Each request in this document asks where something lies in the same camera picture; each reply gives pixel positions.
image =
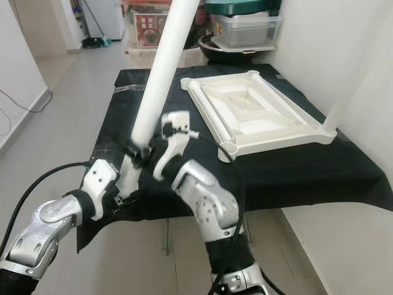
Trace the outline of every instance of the black tablecloth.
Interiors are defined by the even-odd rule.
[[[259,71],[269,83],[323,122],[324,116],[270,65],[212,65],[178,69],[163,112],[189,110],[191,129],[212,138],[189,94],[181,89],[180,80],[184,77],[243,73],[250,69]],[[117,139],[128,138],[131,132],[148,75],[148,69],[123,70],[115,82],[115,92],[93,156],[110,160],[117,168],[120,168],[123,159]],[[224,188],[236,195],[233,169],[218,160],[216,148],[191,141],[184,155],[205,166]],[[340,132],[330,145],[311,143],[242,155],[236,158],[236,163],[245,180],[247,210],[327,202],[360,202],[393,210],[392,190],[384,172]],[[128,212],[116,217],[106,216],[100,222],[91,222],[78,230],[83,244],[89,241],[87,231],[99,229],[114,220],[136,221],[192,214],[170,190],[168,183],[158,183],[148,173],[142,173],[139,187],[134,206]]]

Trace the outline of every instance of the gray floor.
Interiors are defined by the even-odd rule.
[[[51,80],[53,101],[0,162],[0,236],[34,179],[55,166],[89,158],[119,70],[133,65],[124,49],[115,42],[108,49],[82,51],[61,79]],[[14,234],[39,204],[77,188],[82,173],[73,168],[40,185],[22,208]],[[252,250],[271,279],[288,295],[325,294],[281,210],[248,217]],[[69,234],[35,294],[206,294],[209,266],[195,221],[171,220],[169,256],[161,254],[163,228],[163,221],[118,222],[103,229],[79,255],[76,235]]]

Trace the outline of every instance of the white pvc pipe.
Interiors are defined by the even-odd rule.
[[[147,146],[153,137],[199,2],[200,0],[172,1],[131,134],[132,141],[140,147]],[[117,183],[122,197],[128,197],[138,189],[140,174],[141,170],[135,169],[126,155]]]

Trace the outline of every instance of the red box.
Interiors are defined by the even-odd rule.
[[[155,48],[160,42],[167,14],[134,14],[138,47]]]

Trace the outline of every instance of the white plastic tray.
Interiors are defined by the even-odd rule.
[[[317,120],[257,71],[183,78],[181,87],[190,94],[214,139],[233,158],[306,143],[330,144],[337,135],[324,133]],[[227,162],[221,152],[219,159]]]

